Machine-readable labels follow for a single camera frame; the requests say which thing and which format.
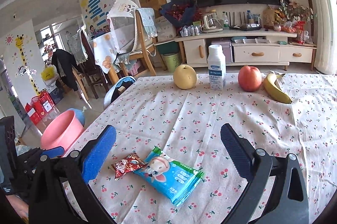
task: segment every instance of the milk carton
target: milk carton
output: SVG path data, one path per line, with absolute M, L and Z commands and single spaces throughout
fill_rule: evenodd
M 222 90 L 225 86 L 226 57 L 221 45 L 211 45 L 208 47 L 208 51 L 207 62 L 211 89 Z

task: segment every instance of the flower bouquet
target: flower bouquet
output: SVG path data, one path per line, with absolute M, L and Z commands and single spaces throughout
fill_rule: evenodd
M 178 30 L 196 21 L 198 7 L 195 0 L 171 0 L 159 11 Z

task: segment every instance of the cherry print tablecloth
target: cherry print tablecloth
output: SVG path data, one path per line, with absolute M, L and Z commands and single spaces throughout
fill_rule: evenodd
M 81 150 L 107 124 L 115 126 L 117 141 L 89 185 L 117 223 L 221 223 L 247 184 L 220 140 L 220 128 L 228 122 L 256 148 L 280 157 L 290 152 L 298 156 L 311 223 L 336 190 L 337 77 L 287 74 L 279 84 L 293 104 L 273 101 L 263 88 L 243 92 L 237 74 L 226 75 L 222 92 L 209 89 L 207 74 L 198 75 L 196 87 L 190 90 L 178 89 L 171 76 L 144 77 L 111 104 L 70 150 Z M 179 207 L 138 175 L 129 173 L 114 180 L 113 162 L 131 152 L 145 158 L 155 145 L 205 172 Z M 254 217 L 261 215 L 272 182 Z M 64 186 L 71 204 L 83 216 L 69 185 Z

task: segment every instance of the curtain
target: curtain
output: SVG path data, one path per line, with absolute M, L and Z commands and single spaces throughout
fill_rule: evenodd
M 317 53 L 315 68 L 324 74 L 337 71 L 337 0 L 312 0 Z

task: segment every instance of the drawer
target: drawer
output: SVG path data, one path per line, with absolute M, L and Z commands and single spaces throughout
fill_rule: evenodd
M 311 63 L 312 50 L 300 46 L 281 46 L 280 61 Z
M 278 62 L 279 46 L 234 46 L 234 62 Z
M 184 47 L 188 64 L 207 64 L 205 39 L 184 41 Z

